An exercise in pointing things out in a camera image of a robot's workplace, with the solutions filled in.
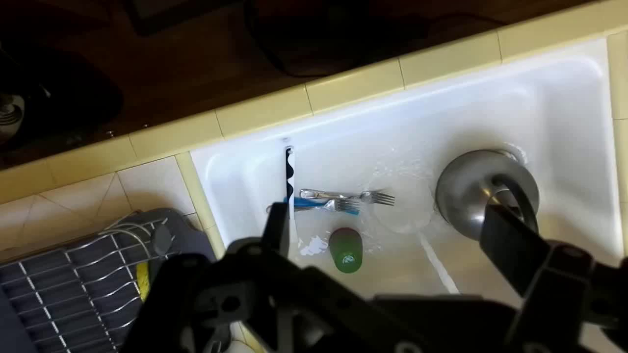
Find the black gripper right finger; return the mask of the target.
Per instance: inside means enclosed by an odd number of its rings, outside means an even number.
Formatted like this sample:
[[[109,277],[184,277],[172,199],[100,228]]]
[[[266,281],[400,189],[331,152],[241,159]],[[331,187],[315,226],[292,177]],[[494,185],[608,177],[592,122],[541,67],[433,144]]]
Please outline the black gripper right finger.
[[[518,297],[527,293],[549,254],[549,246],[533,230],[500,207],[484,210],[478,246]]]

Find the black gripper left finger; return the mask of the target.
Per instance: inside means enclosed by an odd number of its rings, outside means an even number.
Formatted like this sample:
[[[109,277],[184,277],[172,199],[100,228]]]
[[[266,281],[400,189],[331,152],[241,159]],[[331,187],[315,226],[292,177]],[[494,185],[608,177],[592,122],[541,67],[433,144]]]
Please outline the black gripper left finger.
[[[286,257],[290,248],[288,205],[272,203],[260,236],[262,244]]]

